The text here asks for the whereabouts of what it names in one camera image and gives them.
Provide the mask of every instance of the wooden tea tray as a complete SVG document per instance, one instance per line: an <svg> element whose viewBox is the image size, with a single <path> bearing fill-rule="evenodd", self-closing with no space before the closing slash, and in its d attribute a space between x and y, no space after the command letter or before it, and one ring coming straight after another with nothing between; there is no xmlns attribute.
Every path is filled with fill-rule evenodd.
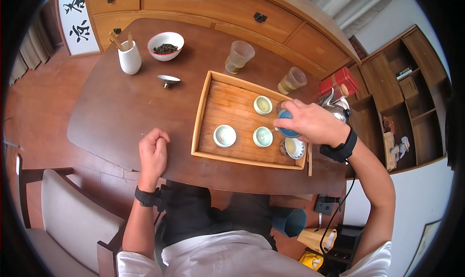
<svg viewBox="0 0 465 277"><path fill-rule="evenodd" d="M273 105L272 111L264 116L253 109L254 100L266 96ZM191 154L210 159L284 169L304 169L306 153L299 160L279 152L279 144L285 137L273 132L273 143L260 148L253 142L253 132L261 127L273 127L276 119L276 104L291 98L253 83L208 71L195 118ZM228 148L218 147L213 132L227 124L236 131L236 142Z"/></svg>

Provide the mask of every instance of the white utensil holder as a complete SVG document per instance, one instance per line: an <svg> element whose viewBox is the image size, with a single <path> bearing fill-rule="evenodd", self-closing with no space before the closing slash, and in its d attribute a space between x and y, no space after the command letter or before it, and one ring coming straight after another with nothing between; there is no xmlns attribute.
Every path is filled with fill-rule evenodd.
<svg viewBox="0 0 465 277"><path fill-rule="evenodd" d="M123 49L127 49L128 41L121 43ZM120 51L118 49L119 64L121 69L127 74L136 74L142 66L142 58L137 49L136 42L132 41L132 48L128 51Z"/></svg>

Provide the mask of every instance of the book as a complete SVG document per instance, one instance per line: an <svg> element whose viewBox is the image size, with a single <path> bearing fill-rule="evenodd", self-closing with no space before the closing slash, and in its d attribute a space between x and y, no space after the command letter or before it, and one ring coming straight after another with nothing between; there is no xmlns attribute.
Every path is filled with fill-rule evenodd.
<svg viewBox="0 0 465 277"><path fill-rule="evenodd" d="M409 75L412 72L413 72L413 70L410 67L407 67L404 70L402 70L401 72L396 73L396 78L397 78L397 80L400 80L400 79L404 78L405 76Z"/></svg>

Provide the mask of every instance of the frosted glass cup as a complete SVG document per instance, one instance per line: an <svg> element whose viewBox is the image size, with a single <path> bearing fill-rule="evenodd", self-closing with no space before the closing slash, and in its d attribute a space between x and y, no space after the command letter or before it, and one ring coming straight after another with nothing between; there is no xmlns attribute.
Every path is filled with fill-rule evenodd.
<svg viewBox="0 0 465 277"><path fill-rule="evenodd" d="M307 77L305 74L299 68L292 67L281 82L278 83L278 90L282 94L288 94L306 84Z"/></svg>
<svg viewBox="0 0 465 277"><path fill-rule="evenodd" d="M230 74L238 74L253 56L255 50L252 46L243 41L234 41L231 45L231 53L225 62L226 71Z"/></svg>

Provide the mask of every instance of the wooden shelf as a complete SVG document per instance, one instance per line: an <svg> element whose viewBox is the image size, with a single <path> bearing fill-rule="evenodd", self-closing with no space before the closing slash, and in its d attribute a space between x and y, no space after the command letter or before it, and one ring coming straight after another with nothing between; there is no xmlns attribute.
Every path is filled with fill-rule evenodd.
<svg viewBox="0 0 465 277"><path fill-rule="evenodd" d="M385 111L404 102L399 83L392 73L386 57L379 53L360 66L363 78L369 84L379 111Z"/></svg>
<svg viewBox="0 0 465 277"><path fill-rule="evenodd" d="M418 68L415 59L413 59L413 56L410 54L407 46L405 46L404 41L401 39L392 42L383 50L383 53L386 56L394 75L403 71L407 67L410 67L412 70Z"/></svg>
<svg viewBox="0 0 465 277"><path fill-rule="evenodd" d="M398 80L396 73L413 71ZM410 150L397 162L390 174L427 165L445 155L446 102L451 86L444 67L426 37L417 26L406 30L351 67L360 90L347 98L358 113L351 118L360 139L386 166L384 130L377 115L394 123L396 145L407 136ZM346 178L355 175L346 168Z"/></svg>
<svg viewBox="0 0 465 277"><path fill-rule="evenodd" d="M411 121L414 122L414 121L416 121L416 120L418 120L418 119L421 119L422 117L425 117L425 116L429 115L430 113L432 113L432 112L434 112L434 111L436 111L436 108L434 108L434 109L432 109L432 110L429 110L429 111L427 111L427 112L424 112L424 113L422 113L422 114L419 115L419 116L412 117L412 118L411 118Z"/></svg>
<svg viewBox="0 0 465 277"><path fill-rule="evenodd" d="M436 111L412 120L412 129L418 165L428 163L444 155Z"/></svg>
<svg viewBox="0 0 465 277"><path fill-rule="evenodd" d="M386 165L383 130L372 96L351 106L351 125L360 140ZM353 170L347 168L346 177L353 177Z"/></svg>
<svg viewBox="0 0 465 277"><path fill-rule="evenodd" d="M425 112L434 109L434 102L421 71L416 72L412 76L409 76L409 78L411 78L415 83L418 93L415 96L406 99L405 101L407 103L411 117L415 118Z"/></svg>
<svg viewBox="0 0 465 277"><path fill-rule="evenodd" d="M408 137L410 143L409 152L406 152L404 157L398 160L397 168L393 169L392 172L416 166L417 158L415 152L415 142L413 140L413 131L407 106L403 103L387 111L384 111L381 113L381 115L387 117L394 123L394 141L396 145L402 143L401 139L404 136Z"/></svg>

